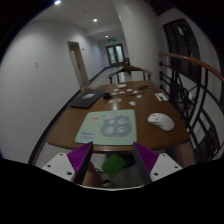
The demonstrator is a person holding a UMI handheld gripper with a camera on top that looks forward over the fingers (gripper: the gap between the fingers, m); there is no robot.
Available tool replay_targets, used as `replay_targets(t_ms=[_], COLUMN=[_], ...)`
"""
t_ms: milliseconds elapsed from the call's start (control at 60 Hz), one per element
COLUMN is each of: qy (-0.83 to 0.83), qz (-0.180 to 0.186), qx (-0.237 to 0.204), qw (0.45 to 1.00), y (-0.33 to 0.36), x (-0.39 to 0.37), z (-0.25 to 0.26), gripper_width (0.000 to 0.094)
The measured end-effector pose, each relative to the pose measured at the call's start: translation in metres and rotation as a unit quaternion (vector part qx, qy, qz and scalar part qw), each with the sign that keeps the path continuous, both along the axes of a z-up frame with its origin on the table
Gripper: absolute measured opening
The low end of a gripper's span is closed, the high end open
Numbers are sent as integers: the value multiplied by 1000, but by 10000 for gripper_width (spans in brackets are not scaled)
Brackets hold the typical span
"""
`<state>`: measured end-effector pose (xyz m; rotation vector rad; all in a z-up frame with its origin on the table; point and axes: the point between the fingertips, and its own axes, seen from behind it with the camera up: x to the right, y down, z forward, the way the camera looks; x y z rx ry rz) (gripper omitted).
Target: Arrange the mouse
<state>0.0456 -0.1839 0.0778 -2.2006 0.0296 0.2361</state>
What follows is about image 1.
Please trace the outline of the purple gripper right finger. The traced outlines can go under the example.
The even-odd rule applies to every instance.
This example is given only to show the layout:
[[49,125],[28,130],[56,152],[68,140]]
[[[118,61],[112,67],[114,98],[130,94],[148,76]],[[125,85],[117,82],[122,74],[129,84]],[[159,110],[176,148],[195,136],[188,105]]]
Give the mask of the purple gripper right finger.
[[155,182],[182,169],[168,154],[157,154],[137,142],[133,143],[132,153],[144,185]]

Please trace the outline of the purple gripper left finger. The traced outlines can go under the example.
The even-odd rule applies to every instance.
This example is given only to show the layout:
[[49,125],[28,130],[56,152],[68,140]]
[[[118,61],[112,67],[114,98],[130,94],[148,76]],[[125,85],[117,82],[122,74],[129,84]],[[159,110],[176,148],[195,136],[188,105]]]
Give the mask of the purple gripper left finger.
[[70,182],[81,184],[87,172],[92,152],[93,143],[89,142],[68,154],[57,154],[42,169]]

